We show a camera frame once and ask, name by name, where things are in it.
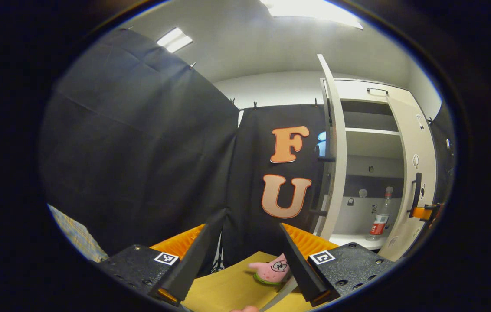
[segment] patrick star plush toy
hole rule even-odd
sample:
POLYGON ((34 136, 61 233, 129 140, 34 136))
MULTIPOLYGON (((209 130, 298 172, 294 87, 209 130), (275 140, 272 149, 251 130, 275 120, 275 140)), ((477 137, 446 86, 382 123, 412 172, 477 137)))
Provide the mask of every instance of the patrick star plush toy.
POLYGON ((255 262, 248 266, 251 269, 257 269, 253 275, 255 279, 269 285, 279 285, 289 270, 288 262, 283 253, 271 262, 255 262))

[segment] white cabinet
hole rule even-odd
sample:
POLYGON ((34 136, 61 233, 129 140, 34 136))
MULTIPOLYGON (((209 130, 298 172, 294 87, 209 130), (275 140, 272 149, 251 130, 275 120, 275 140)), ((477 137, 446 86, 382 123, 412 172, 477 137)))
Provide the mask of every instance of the white cabinet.
POLYGON ((323 207, 327 217, 321 218, 315 233, 338 245, 355 241, 380 249, 383 257, 398 260, 424 225, 409 217, 412 205, 432 204, 434 197, 436 158, 428 123, 409 91, 373 81, 334 79, 324 59, 319 59, 326 77, 321 80, 323 95, 329 100, 332 119, 327 142, 332 137, 335 144, 327 156, 337 161, 332 168, 330 200, 323 207), (417 174, 422 191, 415 195, 417 174), (367 197, 355 197, 353 180, 356 186, 372 187, 367 197), (374 219, 372 205, 384 203, 389 183, 396 185, 389 228, 381 239, 367 241, 374 219))

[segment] ceiling light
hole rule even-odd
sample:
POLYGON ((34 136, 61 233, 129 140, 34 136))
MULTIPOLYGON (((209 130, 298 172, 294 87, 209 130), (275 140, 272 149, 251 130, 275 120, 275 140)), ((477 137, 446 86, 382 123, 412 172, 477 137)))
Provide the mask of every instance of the ceiling light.
POLYGON ((340 24, 354 26, 363 30, 363 26, 350 12, 325 0, 260 0, 272 16, 302 16, 319 20, 332 20, 340 24))
POLYGON ((176 27, 161 37, 157 44, 167 48, 168 52, 176 52, 192 42, 192 38, 186 36, 180 28, 176 27))

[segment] yellow table surface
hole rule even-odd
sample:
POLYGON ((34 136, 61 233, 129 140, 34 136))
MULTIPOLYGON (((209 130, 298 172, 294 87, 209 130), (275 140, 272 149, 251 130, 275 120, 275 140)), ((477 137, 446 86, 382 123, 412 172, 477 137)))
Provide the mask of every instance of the yellow table surface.
MULTIPOLYGON (((276 296, 281 286, 258 282, 253 278, 255 270, 248 268, 248 264, 268 262, 276 257, 258 251, 229 268, 194 280, 182 305, 194 312, 229 312, 244 306, 262 308, 276 296)), ((296 288, 267 312, 305 312, 311 309, 311 304, 305 302, 296 288)))

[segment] black curtain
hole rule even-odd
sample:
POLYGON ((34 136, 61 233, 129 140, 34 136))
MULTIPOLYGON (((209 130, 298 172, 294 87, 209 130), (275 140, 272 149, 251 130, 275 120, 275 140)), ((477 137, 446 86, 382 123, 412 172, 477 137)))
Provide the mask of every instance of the black curtain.
POLYGON ((53 90, 39 149, 47 201, 109 255, 226 206, 238 109, 189 67, 155 41, 115 30, 53 90))
POLYGON ((279 222, 309 230, 313 221, 309 209, 314 209, 317 203, 324 165, 317 160, 317 143, 320 142, 317 136, 324 131, 324 109, 320 105, 282 105, 244 110, 228 180, 229 208, 221 242, 225 267, 242 261, 257 251, 280 255, 282 247, 275 244, 275 237, 280 233, 279 222), (307 127, 309 136, 301 138, 303 144, 299 152, 292 149, 291 153, 296 156, 295 161, 272 163, 271 156, 275 153, 273 130, 299 126, 307 127), (297 216, 280 219, 263 210, 263 176, 266 174, 283 176, 286 179, 278 196, 278 205, 282 208, 291 204, 295 190, 291 185, 293 178, 311 180, 303 208, 297 216))

